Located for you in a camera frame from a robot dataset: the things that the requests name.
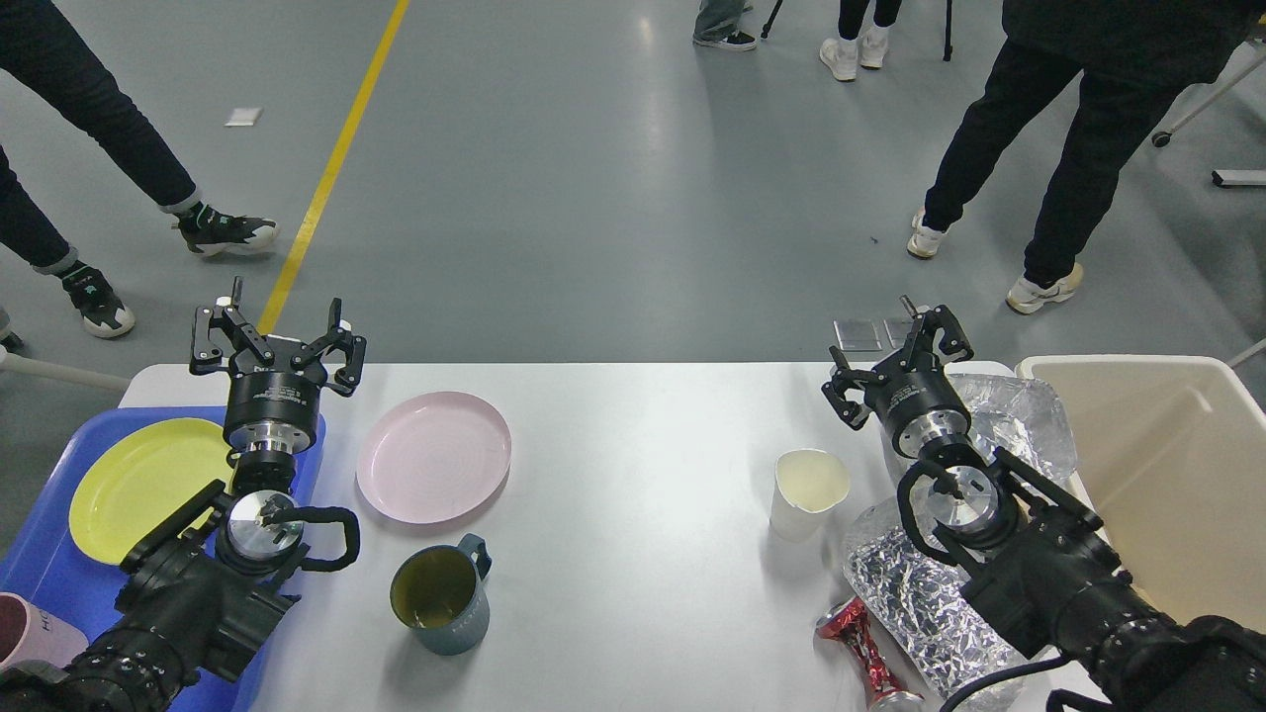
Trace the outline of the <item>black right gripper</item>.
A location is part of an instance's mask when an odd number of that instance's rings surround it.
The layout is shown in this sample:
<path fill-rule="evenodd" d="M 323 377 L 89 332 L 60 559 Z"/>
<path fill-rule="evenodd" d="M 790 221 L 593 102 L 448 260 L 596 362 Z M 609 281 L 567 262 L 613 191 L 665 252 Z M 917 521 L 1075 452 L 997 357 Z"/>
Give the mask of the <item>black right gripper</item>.
<path fill-rule="evenodd" d="M 944 367 L 972 360 L 975 350 L 946 304 L 918 308 L 909 296 L 900 303 L 912 328 L 896 352 L 898 371 L 855 369 L 841 347 L 830 345 L 836 370 L 820 391 L 849 429 L 863 428 L 874 410 L 901 457 L 968 460 L 971 416 Z M 861 391 L 866 402 L 849 400 L 848 391 Z"/>

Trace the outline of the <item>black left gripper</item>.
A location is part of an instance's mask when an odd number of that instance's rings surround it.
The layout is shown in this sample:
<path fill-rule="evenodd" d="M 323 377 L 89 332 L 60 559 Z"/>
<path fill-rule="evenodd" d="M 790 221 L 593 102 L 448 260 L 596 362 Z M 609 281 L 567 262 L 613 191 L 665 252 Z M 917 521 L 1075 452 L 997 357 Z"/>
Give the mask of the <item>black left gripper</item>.
<path fill-rule="evenodd" d="M 227 296 L 199 307 L 192 323 L 189 371 L 195 378 L 223 371 L 227 393 L 225 442 L 234 452 L 304 452 L 316 441 L 320 388 L 349 398 L 362 383 L 368 342 L 342 318 L 342 299 L 330 299 L 328 329 L 313 343 L 266 336 L 241 315 L 243 279 Z M 341 353 L 333 375 L 322 357 Z"/>

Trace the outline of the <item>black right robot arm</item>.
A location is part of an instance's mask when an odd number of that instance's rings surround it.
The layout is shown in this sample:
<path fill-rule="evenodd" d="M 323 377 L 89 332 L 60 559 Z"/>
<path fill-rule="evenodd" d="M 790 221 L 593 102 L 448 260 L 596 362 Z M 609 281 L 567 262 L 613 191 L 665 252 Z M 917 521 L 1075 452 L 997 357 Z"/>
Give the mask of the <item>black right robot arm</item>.
<path fill-rule="evenodd" d="M 946 367 L 975 352 L 950 307 L 906 312 L 906 338 L 871 367 L 830 346 L 836 366 L 820 391 L 851 429 L 879 421 L 909 462 L 895 495 L 905 540 L 923 563 L 960 573 L 960 599 L 1025 658 L 956 685 L 944 711 L 1072 663 L 1101 698 L 1056 689 L 1050 711 L 1261 711 L 1263 636 L 1220 616 L 1180 625 L 1144 602 L 1090 505 L 968 437 L 972 416 Z"/>

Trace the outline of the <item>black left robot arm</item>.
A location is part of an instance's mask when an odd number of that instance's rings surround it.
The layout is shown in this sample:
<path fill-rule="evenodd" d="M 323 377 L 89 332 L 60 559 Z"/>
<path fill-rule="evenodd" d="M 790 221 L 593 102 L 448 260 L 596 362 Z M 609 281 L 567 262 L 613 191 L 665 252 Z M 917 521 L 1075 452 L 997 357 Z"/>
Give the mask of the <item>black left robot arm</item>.
<path fill-rule="evenodd" d="M 298 602 L 296 571 L 343 571 L 361 549 L 343 505 L 292 497 L 316 443 L 322 389 L 352 397 L 367 341 L 330 302 L 311 342 L 266 336 L 229 296 L 195 312 L 190 372 L 227 372 L 229 481 L 209 481 L 122 557 L 114 626 L 68 663 L 28 654 L 3 671 L 5 711 L 166 711 L 203 671 L 235 682 Z"/>

